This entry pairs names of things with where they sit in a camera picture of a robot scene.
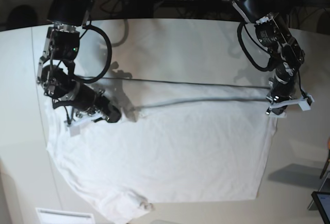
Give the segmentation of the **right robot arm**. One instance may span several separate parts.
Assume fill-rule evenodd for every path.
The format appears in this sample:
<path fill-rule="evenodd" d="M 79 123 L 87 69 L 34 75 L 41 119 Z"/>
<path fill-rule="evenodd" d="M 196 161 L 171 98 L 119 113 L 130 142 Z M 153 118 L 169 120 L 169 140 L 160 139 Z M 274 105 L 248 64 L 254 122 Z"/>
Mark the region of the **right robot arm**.
<path fill-rule="evenodd" d="M 72 107 L 78 118 L 89 117 L 93 122 L 104 120 L 116 123 L 120 110 L 104 96 L 104 90 L 89 87 L 110 68 L 112 45 L 106 33 L 87 24 L 95 0 L 53 0 L 47 19 L 53 23 L 47 30 L 44 51 L 39 59 L 36 82 L 51 98 L 53 109 Z M 107 59 L 102 71 L 95 77 L 84 79 L 75 75 L 75 62 L 82 36 L 77 27 L 92 30 L 103 37 L 107 46 Z"/>

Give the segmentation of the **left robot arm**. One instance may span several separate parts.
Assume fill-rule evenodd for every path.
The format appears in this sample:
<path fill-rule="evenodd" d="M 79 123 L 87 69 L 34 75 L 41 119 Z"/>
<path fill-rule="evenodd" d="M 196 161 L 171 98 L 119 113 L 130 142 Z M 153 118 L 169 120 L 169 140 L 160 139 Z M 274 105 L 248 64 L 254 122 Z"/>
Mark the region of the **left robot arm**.
<path fill-rule="evenodd" d="M 275 10 L 274 0 L 230 0 L 243 20 L 237 28 L 239 44 L 254 68 L 261 72 L 274 72 L 270 79 L 267 115 L 280 116 L 288 105 L 293 105 L 295 85 L 301 83 L 300 68 L 305 54 L 291 34 L 282 16 Z M 247 24 L 255 28 L 257 43 L 270 57 L 267 66 L 260 66 L 248 52 L 242 31 Z"/>

